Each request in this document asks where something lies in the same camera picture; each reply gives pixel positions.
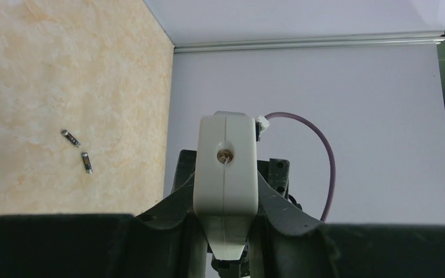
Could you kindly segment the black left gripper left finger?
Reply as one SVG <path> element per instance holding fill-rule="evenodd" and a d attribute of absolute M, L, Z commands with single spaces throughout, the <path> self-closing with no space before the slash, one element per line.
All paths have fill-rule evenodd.
<path fill-rule="evenodd" d="M 203 277 L 193 178 L 140 215 L 0 215 L 0 277 Z"/>

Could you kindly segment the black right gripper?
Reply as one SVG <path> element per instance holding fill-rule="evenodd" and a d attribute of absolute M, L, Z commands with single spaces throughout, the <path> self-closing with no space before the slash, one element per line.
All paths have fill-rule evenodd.
<path fill-rule="evenodd" d="M 182 186 L 194 183 L 195 163 L 196 151 L 186 149 L 180 151 L 171 190 L 172 193 Z M 258 172 L 263 176 L 267 184 L 277 191 L 280 196 L 283 196 L 295 207 L 302 210 L 302 206 L 289 194 L 289 168 L 290 162 L 285 159 L 270 158 L 269 160 L 257 161 Z M 217 272 L 219 277 L 249 277 L 248 245 L 245 245 L 242 256 L 238 261 L 222 261 L 212 256 L 211 267 Z"/>

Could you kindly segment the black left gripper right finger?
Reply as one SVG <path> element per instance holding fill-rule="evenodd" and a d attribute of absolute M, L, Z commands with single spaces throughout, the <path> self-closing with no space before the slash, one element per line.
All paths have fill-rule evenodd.
<path fill-rule="evenodd" d="M 251 277 L 445 277 L 445 226 L 325 224 L 258 179 Z"/>

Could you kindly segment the white remote control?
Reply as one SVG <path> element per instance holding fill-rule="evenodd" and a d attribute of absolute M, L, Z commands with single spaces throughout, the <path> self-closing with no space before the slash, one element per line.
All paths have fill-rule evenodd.
<path fill-rule="evenodd" d="M 258 210 L 256 123 L 218 111 L 200 121 L 194 212 L 216 259 L 241 258 Z"/>

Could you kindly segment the AAA battery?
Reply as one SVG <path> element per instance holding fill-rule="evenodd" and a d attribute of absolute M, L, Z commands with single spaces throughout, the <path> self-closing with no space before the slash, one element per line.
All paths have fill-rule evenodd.
<path fill-rule="evenodd" d="M 87 174 L 92 174 L 93 173 L 93 169 L 92 169 L 92 164 L 90 162 L 89 154 L 87 152 L 82 152 L 81 153 L 81 158 L 82 158 L 83 165 L 85 167 L 86 173 Z"/>
<path fill-rule="evenodd" d="M 74 135 L 72 135 L 67 129 L 62 129 L 61 135 L 64 138 L 66 138 L 74 147 L 79 148 L 81 146 L 79 140 Z"/>

